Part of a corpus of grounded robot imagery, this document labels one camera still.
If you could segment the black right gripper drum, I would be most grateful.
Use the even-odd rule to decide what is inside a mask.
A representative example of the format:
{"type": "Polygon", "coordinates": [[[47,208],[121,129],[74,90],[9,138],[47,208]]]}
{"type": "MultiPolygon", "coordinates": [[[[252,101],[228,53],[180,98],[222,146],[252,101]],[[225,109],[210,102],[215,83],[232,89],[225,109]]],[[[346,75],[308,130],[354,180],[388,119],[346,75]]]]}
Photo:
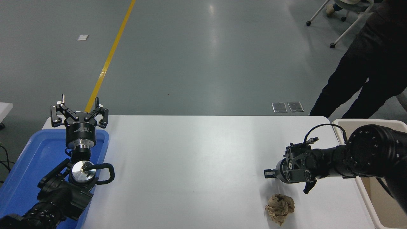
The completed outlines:
{"type": "Polygon", "coordinates": [[[285,184],[290,184],[291,182],[287,180],[285,171],[287,170],[286,158],[281,159],[275,168],[275,177],[276,179],[282,181],[285,184]]]}

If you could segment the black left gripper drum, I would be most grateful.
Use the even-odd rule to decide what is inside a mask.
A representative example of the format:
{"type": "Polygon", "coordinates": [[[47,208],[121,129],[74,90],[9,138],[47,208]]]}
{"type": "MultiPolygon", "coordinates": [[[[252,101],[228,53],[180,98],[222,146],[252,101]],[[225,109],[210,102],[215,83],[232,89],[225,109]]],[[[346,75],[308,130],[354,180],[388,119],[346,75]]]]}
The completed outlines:
{"type": "Polygon", "coordinates": [[[66,121],[66,145],[73,145],[78,139],[87,139],[86,143],[96,145],[97,121],[78,122],[68,119],[66,121]]]}

